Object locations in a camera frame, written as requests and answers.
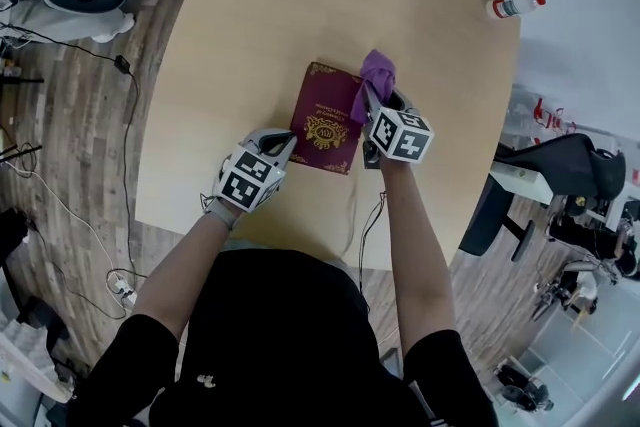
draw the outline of red passport cover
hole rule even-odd
[[[349,118],[362,79],[313,62],[300,88],[291,120],[298,144],[291,161],[348,175],[362,125]]]

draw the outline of white marker cube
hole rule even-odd
[[[285,175],[282,169],[238,145],[225,162],[213,195],[252,212],[273,196]]]
[[[426,118],[382,107],[369,137],[387,158],[418,164],[434,133]]]

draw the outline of purple cloth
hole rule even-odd
[[[364,84],[369,82],[378,94],[378,98],[383,103],[386,103],[389,101],[391,92],[396,85],[396,67],[391,62],[391,59],[374,49],[365,57],[362,68],[360,68],[360,76],[364,81],[353,102],[351,119],[361,125],[365,125],[369,122],[369,118],[364,106]]]

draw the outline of wooden table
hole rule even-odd
[[[288,128],[307,65],[357,73],[372,48],[436,137],[414,171],[447,260],[487,177],[516,68],[519,20],[491,21],[486,0],[185,0],[150,107],[136,219],[185,233],[199,194],[233,145],[260,127]],[[383,190],[361,155],[348,177],[290,163],[279,194],[235,236],[355,265]],[[386,214],[364,266],[390,269]]]

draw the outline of black chair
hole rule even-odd
[[[504,226],[519,240],[518,247],[511,255],[511,261],[520,260],[533,237],[535,225],[533,221],[529,221],[523,230],[508,216],[512,201],[513,193],[505,191],[489,175],[469,227],[462,238],[460,249],[475,256],[482,256],[491,247],[500,228]]]
[[[541,173],[558,196],[612,200],[624,187],[624,154],[596,150],[584,134],[570,134],[514,151],[499,145],[494,160]]]
[[[556,195],[583,198],[582,206],[570,215],[583,213],[586,199],[612,200],[624,187],[626,164],[622,153],[612,155],[596,150],[591,139],[584,134],[571,134],[552,139],[538,146],[514,151],[499,145],[494,160],[511,166],[541,173]],[[460,244],[460,249],[482,256],[505,226],[519,240],[511,261],[518,261],[524,254],[534,232],[533,221],[523,230],[507,213],[513,194],[505,191],[491,176],[487,178],[480,201]],[[567,201],[575,207],[576,201]]]

